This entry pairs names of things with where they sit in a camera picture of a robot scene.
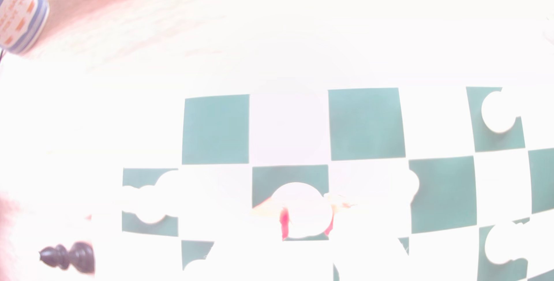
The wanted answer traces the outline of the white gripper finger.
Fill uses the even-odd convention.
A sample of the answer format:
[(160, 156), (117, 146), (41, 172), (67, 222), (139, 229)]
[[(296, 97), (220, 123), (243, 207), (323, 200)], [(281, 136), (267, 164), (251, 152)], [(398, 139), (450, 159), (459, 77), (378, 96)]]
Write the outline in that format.
[(332, 280), (325, 241), (287, 241), (295, 205), (259, 205), (225, 222), (208, 254), (216, 280)]
[(340, 280), (410, 280), (409, 256), (378, 208), (342, 195), (325, 199), (333, 212), (326, 234)]

